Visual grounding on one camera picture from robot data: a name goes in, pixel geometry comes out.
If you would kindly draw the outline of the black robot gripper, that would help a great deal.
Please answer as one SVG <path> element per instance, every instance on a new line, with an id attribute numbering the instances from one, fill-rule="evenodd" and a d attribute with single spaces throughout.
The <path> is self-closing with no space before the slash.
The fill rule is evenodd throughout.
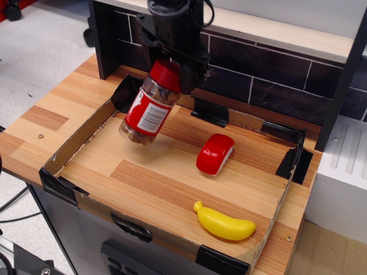
<path id="1" fill-rule="evenodd" d="M 203 8 L 188 8 L 180 11 L 136 16 L 140 27 L 143 54 L 152 67 L 158 59 L 172 59 L 180 67 L 182 93 L 189 95 L 208 77 L 211 56 L 201 41 L 204 23 Z"/>

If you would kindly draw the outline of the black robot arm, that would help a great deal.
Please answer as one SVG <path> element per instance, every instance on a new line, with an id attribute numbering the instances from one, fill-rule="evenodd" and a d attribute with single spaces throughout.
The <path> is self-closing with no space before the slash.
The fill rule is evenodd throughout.
<path id="1" fill-rule="evenodd" d="M 214 21 L 211 1 L 148 1 L 148 14 L 136 20 L 144 56 L 152 66 L 157 59 L 180 65 L 182 92 L 190 94 L 209 76 L 211 55 L 201 41 L 201 31 Z"/>

